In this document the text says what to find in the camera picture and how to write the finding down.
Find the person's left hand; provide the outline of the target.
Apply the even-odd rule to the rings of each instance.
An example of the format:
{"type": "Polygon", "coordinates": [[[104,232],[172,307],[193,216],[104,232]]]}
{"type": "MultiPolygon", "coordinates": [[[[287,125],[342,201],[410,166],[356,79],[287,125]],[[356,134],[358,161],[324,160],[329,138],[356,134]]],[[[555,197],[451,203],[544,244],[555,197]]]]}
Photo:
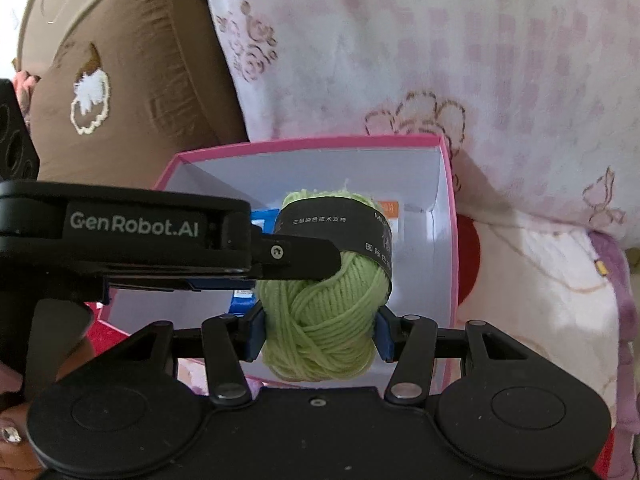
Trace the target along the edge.
{"type": "MultiPolygon", "coordinates": [[[[85,337],[67,357],[58,369],[56,379],[60,380],[78,367],[94,358],[96,352],[89,339],[85,337]]],[[[1,479],[35,479],[43,471],[32,446],[27,439],[27,414],[29,403],[12,406],[1,413],[1,430],[15,429],[22,438],[20,443],[6,442],[1,439],[1,479]]]]}

